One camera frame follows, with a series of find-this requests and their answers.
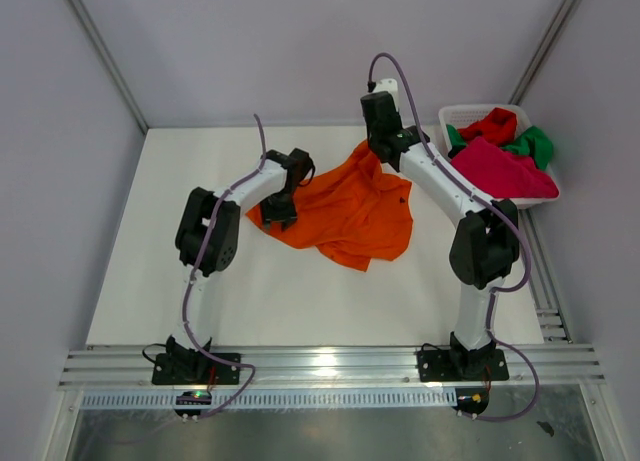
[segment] orange cloth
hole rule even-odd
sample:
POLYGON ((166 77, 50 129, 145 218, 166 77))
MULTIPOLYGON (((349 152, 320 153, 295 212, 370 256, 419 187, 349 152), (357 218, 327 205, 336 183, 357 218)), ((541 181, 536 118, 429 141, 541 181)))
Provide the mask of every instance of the orange cloth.
MULTIPOLYGON (((336 263, 366 271, 371 258, 392 261, 407 249, 410 191, 409 181, 382 172, 363 141, 344 164, 298 188, 298 221, 285 231, 276 224, 268 234, 293 248, 316 246, 336 263)), ((260 206, 247 216, 261 227, 260 206)))

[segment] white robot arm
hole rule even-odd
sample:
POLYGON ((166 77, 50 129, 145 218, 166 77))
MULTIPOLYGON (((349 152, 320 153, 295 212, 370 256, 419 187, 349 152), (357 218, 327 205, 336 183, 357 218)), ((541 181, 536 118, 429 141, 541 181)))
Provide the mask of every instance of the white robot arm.
MULTIPOLYGON (((175 245, 180 252, 180 261, 184 264, 185 288, 192 284, 188 303, 184 303, 183 307, 186 305, 186 319, 190 320, 189 334, 192 334, 199 346, 206 350, 211 346, 211 317, 208 310, 212 305, 212 290, 216 289, 221 272, 235 257, 240 218, 259 205, 264 228, 269 229, 273 223, 281 224, 282 229, 288 228, 297 219, 293 193, 310 171, 313 175, 314 170, 309 154, 300 149, 294 149, 289 155, 275 150, 267 152, 264 165, 257 174, 224 197, 204 256, 193 278, 191 272, 206 239, 213 208, 223 197, 223 193, 231 188, 215 191, 196 188, 190 193, 175 245)), ((179 319, 167 339, 166 353, 156 357, 152 383, 206 384, 207 373, 214 363, 193 349, 183 316, 179 319)))
POLYGON ((490 291, 503 285, 519 254, 515 235, 478 199, 493 204, 516 226, 517 208, 509 200, 496 201, 476 188, 436 149, 427 153, 418 136, 419 127, 402 127, 395 80, 383 79, 371 88, 360 100, 369 148, 381 162, 420 186, 456 227, 449 261, 461 281, 461 295, 450 357, 460 377, 477 378, 487 360, 495 358, 495 343, 486 327, 490 291))

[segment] cable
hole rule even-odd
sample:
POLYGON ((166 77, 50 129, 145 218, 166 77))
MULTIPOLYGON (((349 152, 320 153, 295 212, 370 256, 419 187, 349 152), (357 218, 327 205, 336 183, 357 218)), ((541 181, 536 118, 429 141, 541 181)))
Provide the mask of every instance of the cable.
POLYGON ((426 349, 424 349, 425 346, 428 346, 430 348, 435 349, 436 351, 444 351, 444 349, 439 348, 438 346, 436 346, 435 344, 431 344, 431 343, 422 343, 422 350, 426 351, 426 349))
MULTIPOLYGON (((258 131, 260 133, 260 145, 261 145, 261 148, 262 148, 262 154, 260 155, 260 162, 258 163, 258 167, 256 169, 254 169, 251 173, 249 173, 248 175, 240 178, 239 180, 234 182, 231 186, 229 186, 229 188, 227 188, 224 191, 222 196, 220 196, 218 198, 218 201, 214 205, 213 211, 211 213, 211 219, 210 219, 210 222, 209 222, 209 226, 207 227, 207 231, 205 233, 204 239, 202 240, 202 244, 200 245, 200 250, 198 251, 198 255, 196 257, 196 261, 193 264, 193 269, 191 270, 191 273, 189 275, 189 283, 187 284, 187 288, 185 289, 184 297, 182 299, 182 310, 181 310, 182 311, 182 323, 184 324, 184 329, 185 329, 185 332, 187 333, 187 337, 189 338, 189 340, 191 341, 193 346, 201 354, 203 354, 204 356, 206 356, 207 358, 209 358, 209 359, 211 359, 213 361, 216 361, 218 363, 221 363, 221 364, 224 364, 224 365, 227 365, 227 366, 232 366, 232 367, 235 366, 236 368, 248 368, 248 369, 251 370, 251 374, 249 375, 247 380, 244 382, 244 384, 242 386, 240 386, 240 388, 233 395, 231 395, 229 397, 229 399, 227 399, 224 403, 220 404, 219 406, 217 406, 217 407, 207 411, 203 415, 199 416, 198 419, 209 418, 209 417, 213 416, 214 414, 219 413, 224 408, 226 408, 231 403, 233 403, 238 398, 238 396, 240 396, 243 393, 243 391, 245 389, 247 389, 247 386, 249 386, 251 381, 253 381, 253 378, 255 377, 255 374, 256 374, 256 367, 253 364, 249 364, 249 363, 234 363, 232 361, 227 361, 226 359, 222 359, 222 358, 219 358, 217 356, 214 356, 213 354, 211 354, 207 350, 205 350, 198 343, 198 341, 195 339, 195 335, 193 334, 193 331, 191 330, 191 327, 189 326, 189 320, 187 319, 187 307, 188 307, 188 304, 189 304, 189 298, 191 296, 191 290, 193 288, 193 284, 194 284, 195 279, 196 279, 196 273, 198 271, 198 268, 200 267, 200 264, 202 263, 202 258, 204 257, 204 253, 205 253, 205 250, 206 250, 207 245, 209 243, 209 239, 211 238, 211 233, 213 232, 213 228, 216 225, 216 219, 217 219, 217 216, 218 216, 218 211, 220 210, 220 206, 222 205, 222 202, 225 200, 225 198, 227 198, 227 196, 229 196, 229 194, 231 194, 234 189, 237 189, 240 185, 242 185, 243 183, 246 183, 247 181, 249 181, 250 179, 255 177, 258 173, 260 173, 260 171, 264 167, 264 163, 265 163, 265 161, 267 159, 267 142, 266 142, 266 138, 265 138, 265 134, 264 134, 264 128, 262 127, 262 121, 260 121, 260 118, 258 117, 257 114, 254 114, 253 117, 256 120, 256 123, 258 125, 258 131)), ((150 347, 150 346, 165 346, 165 345, 161 345, 159 343, 153 343, 153 344, 150 344, 149 346, 145 346, 143 348, 142 355, 145 357, 145 359, 147 359, 148 361, 151 361, 152 363, 155 364, 155 361, 153 359, 151 359, 146 353, 146 349, 148 347, 150 347)), ((170 425, 172 425, 175 422, 180 421, 180 420, 181 420, 181 418, 171 419, 171 420, 161 424, 160 426, 157 426, 156 428, 152 429, 151 431, 145 433, 142 436, 139 436, 139 437, 133 438, 133 439, 123 439, 123 440, 106 438, 106 437, 102 436, 99 433, 98 428, 96 428, 94 430, 93 435, 87 441, 87 444, 85 445, 85 447, 82 450, 82 452, 81 452, 81 454, 80 454, 78 459, 84 460, 85 456, 88 453, 89 447, 93 443, 93 439, 95 437, 99 437, 100 439, 102 439, 103 441, 105 441, 105 442, 107 442, 109 444, 117 444, 117 445, 121 445, 121 446, 130 446, 130 445, 133 445, 133 444, 138 444, 138 443, 141 443, 143 441, 146 441, 151 436, 155 435, 156 433, 162 431, 166 427, 168 427, 168 426, 170 426, 170 425)))
POLYGON ((538 398, 540 396, 540 379, 538 378, 538 373, 536 372, 533 363, 529 360, 529 358, 527 358, 527 356, 520 351, 519 349, 517 349, 515 346, 512 346, 508 343, 505 343, 504 341, 500 341, 499 339, 497 339, 495 337, 495 335, 493 334, 493 328, 492 328, 492 320, 493 320, 493 313, 495 311, 495 306, 496 306, 496 295, 497 293, 512 293, 514 291, 517 291, 518 289, 522 288, 523 286, 525 286, 528 282, 529 282, 529 278, 531 277, 531 248, 529 247, 529 243, 527 242, 527 239, 524 237, 524 235, 522 234, 522 232, 517 228, 517 226, 515 226, 511 220, 502 212, 500 211, 498 208, 496 208, 495 206, 493 206, 493 204, 486 202, 484 199, 480 198, 479 196, 476 196, 471 190, 469 190, 464 183, 462 183, 458 178, 456 178, 450 171, 449 168, 447 166, 445 166, 439 159, 439 156, 436 155, 436 153, 434 153, 431 150, 431 146, 429 145, 429 143, 427 142, 427 140, 425 139, 422 130, 420 129, 421 123, 420 123, 420 117, 418 116, 418 110, 416 108, 416 103, 413 99, 413 95, 411 93, 411 89, 409 88, 409 82, 407 81, 407 78, 404 74, 404 71, 402 70, 402 67, 400 66, 400 63, 398 63, 398 61, 389 53, 378 53, 374 56, 373 60, 371 61, 371 65, 369 66, 369 79, 367 82, 367 88, 371 89, 371 86, 375 86, 375 83, 373 82, 373 68, 375 67, 376 62, 380 59, 380 58, 387 58, 389 61, 391 61, 394 65, 394 67, 396 68, 396 71, 398 72, 398 75, 400 76, 400 79, 402 81, 402 85, 404 87, 404 90, 407 94, 407 99, 409 101, 409 107, 411 108, 411 113, 413 114, 413 121, 416 124, 416 127, 418 129, 416 129, 416 131, 418 132, 418 137, 420 138, 420 142, 422 143, 422 145, 424 146, 425 151, 427 152, 427 156, 429 157, 429 159, 431 161, 433 161, 433 163, 438 167, 438 169, 440 169, 440 171, 442 171, 442 173, 455 185, 457 186, 465 195, 469 196, 473 201, 478 202, 480 205, 482 205, 484 208, 488 209, 489 211, 491 211, 493 214, 495 214, 496 216, 498 216, 498 218, 500 218, 506 225, 507 227, 513 232, 513 234, 516 236, 516 238, 518 238, 518 242, 520 243, 520 245, 522 246, 522 251, 523 251, 523 262, 524 262, 524 275, 522 276, 522 279, 520 280, 520 282, 518 282, 517 284, 513 285, 513 286, 509 286, 507 288, 504 287, 493 287, 491 288, 490 292, 489 292, 489 308, 487 309, 487 319, 486 319, 486 323, 485 323, 485 327, 487 330, 487 334, 489 335, 489 337, 491 338, 492 341, 494 341, 496 344, 504 346, 505 348, 513 351, 514 353, 516 353, 518 356, 520 356, 522 358, 522 360, 527 364, 527 366, 529 366, 529 369, 531 370, 531 374, 533 375, 533 380, 535 383, 535 391, 533 394, 533 398, 531 399, 531 401, 529 402, 529 404, 520 412, 510 415, 510 416, 477 416, 474 419, 480 419, 482 421, 488 421, 488 422, 503 422, 503 421, 512 421, 514 419, 518 419, 522 416, 524 416, 525 414, 527 414, 529 411, 531 411, 533 409, 533 407, 535 406, 535 404, 538 402, 538 398))
POLYGON ((209 376, 209 383, 207 384, 207 393, 211 394, 211 390, 216 385, 216 368, 211 368, 211 374, 209 376))
POLYGON ((156 364, 155 359, 151 359, 149 357, 149 355, 147 354, 147 352, 146 352, 147 348, 150 348, 151 346, 160 346, 161 348, 166 348, 167 345, 166 344, 160 344, 160 343, 151 343, 151 344, 148 344, 147 346, 145 346, 144 348, 142 348, 142 357, 144 359, 146 359, 147 361, 149 361, 151 364, 156 364))
POLYGON ((311 176, 309 177, 309 179, 307 180, 306 183, 302 184, 302 181, 300 181, 298 183, 298 187, 300 188, 306 188, 307 186, 309 186, 311 184, 311 181, 313 181, 313 177, 316 175, 316 165, 313 164, 313 161, 311 162, 311 176))
POLYGON ((205 251, 207 249, 207 246, 209 244, 209 239, 211 238, 211 233, 213 232, 213 228, 215 228, 215 226, 216 226, 216 220, 217 220, 217 216, 218 216, 218 211, 220 210, 220 206, 222 205, 224 200, 227 198, 227 196, 229 196, 233 192, 234 189, 238 188, 241 184, 246 183, 250 179, 252 179, 255 176, 257 176, 258 173, 260 173, 260 171, 264 167, 264 163, 265 163, 265 161, 267 159, 267 143, 266 143, 266 140, 265 140, 265 135, 264 135, 264 129, 262 127, 262 122, 260 121, 260 118, 258 117, 257 114, 254 114, 253 117, 255 118, 256 123, 258 124, 258 131, 260 132, 260 143, 261 143, 261 146, 262 146, 262 155, 260 156, 260 163, 258 163, 258 167, 256 169, 254 169, 251 173, 249 173, 246 176, 240 178, 238 181, 236 181, 231 186, 229 186, 224 191, 224 193, 222 193, 222 195, 218 198, 218 200, 216 201, 216 204, 213 207, 213 211, 211 212, 211 220, 209 222, 209 226, 207 226, 207 231, 206 231, 206 233, 204 235, 204 239, 202 240, 202 245, 200 246, 200 250, 198 251, 198 255, 196 256, 196 261, 195 261, 195 263, 193 263, 193 268, 191 269, 191 273, 189 275, 189 283, 187 284, 187 289, 185 289, 184 298, 182 299, 182 323, 184 325, 184 330, 187 333, 187 337, 191 341, 191 344, 193 344, 193 346, 196 348, 196 350, 199 351, 204 356, 206 356, 207 358, 209 358, 209 359, 211 359, 213 361, 216 361, 217 363, 224 364, 226 366, 236 367, 236 368, 248 368, 248 369, 251 370, 251 374, 249 374, 249 377, 244 382, 244 384, 242 386, 240 386, 240 389, 238 389, 238 391, 236 391, 233 395, 231 395, 229 397, 229 399, 227 399, 224 403, 222 403, 218 407, 216 407, 214 409, 211 409, 210 411, 207 411, 206 413, 204 413, 202 416, 200 416, 200 419, 209 418, 209 417, 213 416, 214 414, 219 413, 224 408, 226 408, 228 405, 233 403, 236 400, 236 398, 238 398, 238 396, 240 396, 242 394, 242 392, 245 389, 247 389, 247 386, 249 386, 251 381, 253 381, 254 376, 256 375, 256 367, 253 364, 249 364, 249 363, 234 363, 232 361, 227 361, 226 359, 222 359, 222 358, 219 358, 217 356, 214 356, 213 354, 208 352, 206 349, 204 349, 198 343, 198 341, 196 340, 196 337, 193 334, 193 331, 192 331, 191 327, 189 326, 189 320, 187 318, 187 308, 189 306, 189 298, 191 297, 191 290, 193 289, 193 285, 194 285, 194 283, 196 281, 196 274, 197 274, 198 268, 200 267, 200 264, 202 263, 202 258, 204 258, 204 253, 205 253, 205 251))
POLYGON ((484 370, 487 372, 488 376, 485 377, 484 374, 483 374, 482 375, 482 382, 484 383, 484 387, 487 390, 487 395, 489 395, 489 393, 491 392, 491 368, 487 364, 484 367, 484 370))

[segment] metal profile bar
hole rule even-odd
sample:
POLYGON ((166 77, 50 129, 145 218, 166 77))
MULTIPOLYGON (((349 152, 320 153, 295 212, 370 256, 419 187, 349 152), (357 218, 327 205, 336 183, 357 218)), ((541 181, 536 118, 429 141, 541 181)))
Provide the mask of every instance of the metal profile bar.
POLYGON ((525 97, 533 80, 536 78, 545 61, 549 58, 551 51, 558 42, 560 35, 567 26, 571 16, 582 0, 562 0, 558 10, 554 14, 551 23, 547 27, 544 36, 540 40, 536 51, 518 82, 509 104, 520 104, 525 97))
POLYGON ((96 27, 96 24, 93 22, 93 19, 91 18, 89 11, 84 5, 84 2, 82 0, 66 0, 66 1, 71 11, 78 19, 78 22, 80 23, 80 26, 82 27, 85 35, 87 36, 87 39, 93 46, 95 53, 98 56, 98 59, 104 66, 105 70, 107 71, 107 74, 109 75, 116 89, 122 96, 122 100, 127 105, 127 108, 131 112, 131 115, 135 118, 136 123, 140 128, 140 131, 142 131, 142 134, 147 134, 147 131, 149 130, 149 125, 147 124, 147 121, 144 119, 144 115, 142 114, 142 111, 138 106, 138 103, 133 97, 133 94, 131 93, 131 90, 129 89, 127 82, 125 81, 124 77, 122 76, 122 73, 120 72, 120 69, 118 69, 118 65, 116 64, 115 60, 113 59, 113 56, 109 52, 109 49, 107 48, 107 45, 102 39, 102 36, 100 35, 100 32, 96 27))
POLYGON ((616 422, 619 421, 617 413, 612 413, 615 403, 611 399, 608 386, 581 384, 580 389, 604 461, 637 459, 628 452, 623 442, 624 439, 630 438, 628 433, 620 432, 622 427, 616 422))
POLYGON ((557 314, 555 316, 538 316, 538 321, 540 322, 541 328, 562 326, 562 320, 557 314))
POLYGON ((563 303, 556 289, 555 278, 551 273, 544 247, 535 226, 533 214, 530 210, 526 210, 521 213, 520 219, 523 221, 521 224, 529 240, 529 245, 531 246, 533 269, 530 286, 534 299, 542 298, 547 300, 550 309, 555 310, 562 320, 566 340, 571 343, 573 342, 571 319, 567 316, 567 313, 563 311, 563 303))
POLYGON ((63 394, 44 461, 66 459, 82 398, 82 391, 67 391, 63 394))
POLYGON ((556 343, 556 342, 567 342, 567 333, 565 332, 562 326, 560 327, 543 327, 541 328, 542 337, 545 342, 556 343))
MULTIPOLYGON (((94 348, 69 355, 60 389, 149 389, 151 365, 141 355, 142 347, 94 348)), ((257 368, 252 388, 270 387, 410 387, 422 385, 415 352, 407 347, 336 348, 224 348, 240 352, 243 362, 257 368)), ((520 346, 531 359, 543 383, 604 382, 602 368, 590 345, 541 344, 520 346)), ((158 351, 149 350, 150 355, 158 351)), ((496 385, 528 385, 529 368, 515 353, 505 351, 511 380, 496 385)), ((243 370, 241 382, 248 376, 243 370)), ((461 387, 478 383, 435 383, 461 387)))

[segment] white table surface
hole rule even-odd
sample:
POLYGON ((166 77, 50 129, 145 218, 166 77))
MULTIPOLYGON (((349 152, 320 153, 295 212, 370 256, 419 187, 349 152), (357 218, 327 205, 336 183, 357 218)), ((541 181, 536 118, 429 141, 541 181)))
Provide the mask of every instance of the white table surface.
MULTIPOLYGON (((365 137, 363 127, 327 126, 267 128, 266 135, 268 149, 308 151, 318 174, 341 164, 365 137)), ((213 190, 247 173, 259 146, 256 128, 149 131, 88 344, 167 339, 183 290, 174 237, 187 197, 196 186, 213 190)), ((243 218, 236 258, 211 300, 214 344, 448 344, 460 290, 448 261, 454 228, 415 185, 409 205, 408 250, 393 262, 373 260, 366 273, 315 248, 290 248, 243 218)), ((519 261, 506 285, 522 272, 519 261)), ((495 331, 510 343, 543 342, 530 289, 500 296, 495 331)))

